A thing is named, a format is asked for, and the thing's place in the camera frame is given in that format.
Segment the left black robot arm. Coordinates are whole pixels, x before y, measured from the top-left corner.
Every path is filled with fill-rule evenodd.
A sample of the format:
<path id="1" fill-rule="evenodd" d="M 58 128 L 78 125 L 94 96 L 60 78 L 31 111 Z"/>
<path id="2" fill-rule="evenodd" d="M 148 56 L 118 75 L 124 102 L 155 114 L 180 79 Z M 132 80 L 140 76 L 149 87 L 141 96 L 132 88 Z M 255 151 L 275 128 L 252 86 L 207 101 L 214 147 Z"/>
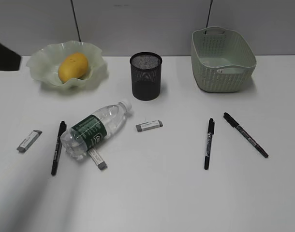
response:
<path id="1" fill-rule="evenodd" d="M 22 57 L 0 43 L 0 71 L 18 71 Z"/>

